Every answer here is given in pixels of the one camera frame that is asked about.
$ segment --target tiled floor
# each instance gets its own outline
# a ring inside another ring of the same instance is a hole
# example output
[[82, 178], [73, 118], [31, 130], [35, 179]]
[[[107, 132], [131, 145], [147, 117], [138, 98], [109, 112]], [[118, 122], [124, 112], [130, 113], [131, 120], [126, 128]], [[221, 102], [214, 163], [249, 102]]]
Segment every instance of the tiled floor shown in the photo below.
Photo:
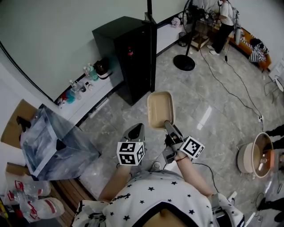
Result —
[[[184, 54], [185, 51], [184, 47], [175, 45], [157, 58], [156, 91], [171, 92], [176, 113], [175, 125], [184, 136], [191, 135], [205, 145], [205, 150], [197, 161], [212, 168], [216, 186], [222, 194], [229, 196], [237, 191], [236, 207], [248, 217], [255, 208], [254, 200], [263, 190], [266, 179], [252, 180], [250, 175], [240, 174], [236, 167], [237, 145], [251, 141], [262, 131], [262, 125], [250, 109], [242, 106], [237, 98], [228, 94], [213, 78], [200, 52], [191, 49], [191, 57], [196, 63], [193, 71], [177, 69], [173, 65], [173, 57]], [[232, 68], [225, 63], [224, 54], [213, 56], [206, 47], [202, 49], [202, 53], [215, 76], [226, 88], [252, 107], [245, 87]], [[252, 100], [264, 116], [264, 129], [273, 129], [284, 123], [283, 96], [272, 103], [271, 95], [264, 94], [264, 84], [270, 81], [267, 73], [261, 73], [261, 70], [233, 47], [229, 50], [228, 62], [243, 78]], [[273, 87], [271, 83], [266, 89], [268, 91]], [[89, 166], [81, 176], [81, 181], [95, 196], [99, 195], [115, 170], [118, 163], [117, 142], [130, 126], [140, 122], [145, 125], [148, 152], [142, 161], [143, 168], [148, 168], [165, 148], [165, 131], [148, 126], [148, 95], [149, 93], [130, 107], [117, 94], [112, 94], [109, 102], [81, 126], [102, 152], [99, 160]], [[206, 121], [202, 121], [206, 111], [210, 115]], [[205, 166], [197, 168], [213, 185], [209, 169]]]

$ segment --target floor lamp base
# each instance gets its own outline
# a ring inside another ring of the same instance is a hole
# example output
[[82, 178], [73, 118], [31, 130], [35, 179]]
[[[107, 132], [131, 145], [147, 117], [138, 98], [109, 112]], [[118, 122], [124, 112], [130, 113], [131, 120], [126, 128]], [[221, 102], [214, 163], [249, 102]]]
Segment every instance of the floor lamp base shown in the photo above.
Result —
[[189, 56], [177, 55], [174, 57], [174, 65], [180, 70], [191, 71], [195, 67], [195, 62]]

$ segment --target black pants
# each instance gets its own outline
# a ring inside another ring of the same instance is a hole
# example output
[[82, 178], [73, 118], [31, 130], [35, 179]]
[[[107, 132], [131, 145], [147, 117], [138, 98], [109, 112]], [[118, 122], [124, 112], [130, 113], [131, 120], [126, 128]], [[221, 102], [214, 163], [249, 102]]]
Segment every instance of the black pants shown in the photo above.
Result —
[[216, 53], [220, 53], [223, 49], [227, 37], [230, 35], [230, 33], [234, 30], [234, 26], [222, 24], [218, 33], [215, 36], [214, 43], [212, 44], [212, 47], [215, 49]]
[[[278, 126], [276, 129], [272, 131], [267, 131], [266, 132], [269, 136], [274, 137], [274, 136], [284, 136], [284, 125]], [[284, 148], [284, 137], [280, 140], [277, 140], [276, 142], [273, 143], [273, 148], [274, 149], [282, 149]]]
[[265, 205], [262, 208], [262, 210], [267, 210], [267, 209], [281, 211], [274, 218], [276, 222], [282, 222], [284, 220], [284, 198], [275, 201], [265, 202]]

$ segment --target plastic tray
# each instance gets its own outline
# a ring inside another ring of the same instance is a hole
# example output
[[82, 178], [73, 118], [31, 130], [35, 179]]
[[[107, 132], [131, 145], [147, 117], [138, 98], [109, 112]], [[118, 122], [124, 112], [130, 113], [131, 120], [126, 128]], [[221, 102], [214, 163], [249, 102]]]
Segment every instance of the plastic tray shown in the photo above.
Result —
[[164, 122], [174, 124], [174, 102], [168, 91], [155, 92], [148, 96], [148, 121], [154, 129], [165, 129]]

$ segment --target black cabinet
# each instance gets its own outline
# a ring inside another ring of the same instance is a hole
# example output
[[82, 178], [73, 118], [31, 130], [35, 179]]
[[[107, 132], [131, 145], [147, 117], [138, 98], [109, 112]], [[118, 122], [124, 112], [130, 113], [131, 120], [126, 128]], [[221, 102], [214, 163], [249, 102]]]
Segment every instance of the black cabinet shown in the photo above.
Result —
[[93, 35], [101, 57], [119, 62], [127, 86], [126, 101], [133, 105], [154, 90], [155, 70], [151, 72], [151, 25], [139, 19], [121, 17], [95, 30]]

